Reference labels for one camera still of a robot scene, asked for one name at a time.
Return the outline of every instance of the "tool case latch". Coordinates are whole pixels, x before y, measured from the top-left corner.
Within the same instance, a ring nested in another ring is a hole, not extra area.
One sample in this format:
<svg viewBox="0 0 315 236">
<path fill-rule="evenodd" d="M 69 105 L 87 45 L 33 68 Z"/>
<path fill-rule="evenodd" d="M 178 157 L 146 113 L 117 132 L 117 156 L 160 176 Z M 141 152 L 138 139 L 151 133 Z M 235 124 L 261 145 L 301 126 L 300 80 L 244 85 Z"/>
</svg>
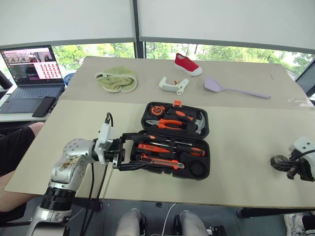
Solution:
<svg viewBox="0 0 315 236">
<path fill-rule="evenodd" d="M 173 103 L 173 107 L 182 107 L 182 101 L 175 100 L 174 103 Z"/>
</svg>

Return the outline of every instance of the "table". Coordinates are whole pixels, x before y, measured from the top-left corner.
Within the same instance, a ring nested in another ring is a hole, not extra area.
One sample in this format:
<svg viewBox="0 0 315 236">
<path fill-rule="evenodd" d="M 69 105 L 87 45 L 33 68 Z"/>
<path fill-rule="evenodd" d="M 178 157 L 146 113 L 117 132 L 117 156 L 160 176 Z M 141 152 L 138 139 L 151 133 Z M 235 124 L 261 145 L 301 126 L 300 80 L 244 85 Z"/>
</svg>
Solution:
<svg viewBox="0 0 315 236">
<path fill-rule="evenodd" d="M 169 78 L 178 81 L 184 77 L 182 71 L 173 69 L 172 63 L 170 60 L 87 57 L 6 190 L 43 194 L 51 169 L 61 157 L 66 142 L 79 137 L 89 140 L 97 137 L 107 112 L 113 115 L 115 134 L 119 137 L 124 132 L 142 129 L 140 119 L 148 102 L 181 99 L 183 104 L 200 107 L 208 113 L 210 134 L 205 140 L 211 150 L 209 177 L 196 181 L 145 170 L 119 172 L 109 166 L 101 196 L 225 206 L 314 207 L 314 183 L 298 177 L 288 180 L 285 173 L 274 170 L 269 164 L 275 154 L 288 155 L 288 147 L 300 136 L 315 140 L 314 106 L 284 68 L 274 64 L 198 62 L 203 75 L 191 78 L 184 95 L 179 97 L 157 87 L 162 75 L 169 74 Z M 105 65 L 121 64 L 136 71 L 137 90 L 126 94 L 105 92 L 95 81 L 94 74 Z M 256 89 L 272 95 L 272 99 L 208 92 L 202 88 L 207 74 L 224 85 Z M 126 143 L 126 153 L 130 147 L 131 143 Z M 95 189 L 99 186 L 102 168 L 97 165 Z M 77 197 L 87 197 L 90 181 L 91 175 L 87 172 Z"/>
</svg>

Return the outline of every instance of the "laptop keyboard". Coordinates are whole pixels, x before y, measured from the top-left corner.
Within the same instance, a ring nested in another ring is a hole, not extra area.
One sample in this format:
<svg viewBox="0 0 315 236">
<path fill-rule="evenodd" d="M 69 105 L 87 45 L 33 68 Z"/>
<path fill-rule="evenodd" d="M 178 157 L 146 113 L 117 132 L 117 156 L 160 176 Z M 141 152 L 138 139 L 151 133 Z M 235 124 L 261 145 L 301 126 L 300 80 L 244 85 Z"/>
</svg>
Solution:
<svg viewBox="0 0 315 236">
<path fill-rule="evenodd" d="M 9 99 L 57 97 L 61 87 L 16 88 Z"/>
</svg>

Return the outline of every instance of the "white cable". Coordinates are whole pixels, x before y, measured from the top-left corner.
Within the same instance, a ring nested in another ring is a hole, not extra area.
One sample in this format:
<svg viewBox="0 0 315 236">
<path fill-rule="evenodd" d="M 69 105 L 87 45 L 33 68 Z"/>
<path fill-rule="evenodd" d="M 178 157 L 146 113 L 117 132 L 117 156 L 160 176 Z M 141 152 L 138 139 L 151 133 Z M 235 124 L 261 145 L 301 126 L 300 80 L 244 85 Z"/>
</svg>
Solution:
<svg viewBox="0 0 315 236">
<path fill-rule="evenodd" d="M 167 215 L 166 215 L 166 219 L 165 219 L 165 221 L 164 221 L 164 226 L 163 226 L 163 231 L 162 231 L 162 235 L 161 235 L 161 236 L 163 236 L 163 234 L 164 234 L 165 225 L 166 225 L 166 221 L 167 221 L 168 215 L 169 215 L 171 209 L 173 208 L 173 206 L 175 206 L 175 204 L 176 204 L 176 203 L 174 203 L 174 204 L 170 207 L 170 209 L 168 210 L 168 213 L 167 213 Z"/>
<path fill-rule="evenodd" d="M 80 214 L 81 211 L 83 211 L 83 209 L 84 209 L 84 208 L 82 208 L 78 213 L 76 213 L 73 217 L 71 217 L 71 218 L 69 219 L 69 221 L 72 220 L 74 217 L 76 217 L 78 214 Z"/>
</svg>

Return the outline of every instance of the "purple spatula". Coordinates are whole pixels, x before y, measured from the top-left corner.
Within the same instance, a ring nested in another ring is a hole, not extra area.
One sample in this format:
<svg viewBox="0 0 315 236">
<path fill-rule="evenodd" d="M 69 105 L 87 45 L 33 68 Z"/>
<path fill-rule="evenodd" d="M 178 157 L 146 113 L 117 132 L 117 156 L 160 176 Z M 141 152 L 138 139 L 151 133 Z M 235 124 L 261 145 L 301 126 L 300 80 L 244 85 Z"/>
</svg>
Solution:
<svg viewBox="0 0 315 236">
<path fill-rule="evenodd" d="M 247 92 L 239 89 L 233 89 L 233 88 L 225 88 L 222 87 L 216 80 L 212 79 L 211 77 L 207 76 L 205 79 L 204 86 L 206 89 L 212 91 L 212 92 L 221 92 L 224 90 L 229 90 L 229 91 L 235 91 L 235 92 L 242 92 L 248 95 L 256 96 L 256 97 L 262 97 L 262 98 L 271 98 L 270 95 L 265 95 L 265 94 L 260 94 L 260 93 L 255 93 L 255 92 Z"/>
</svg>

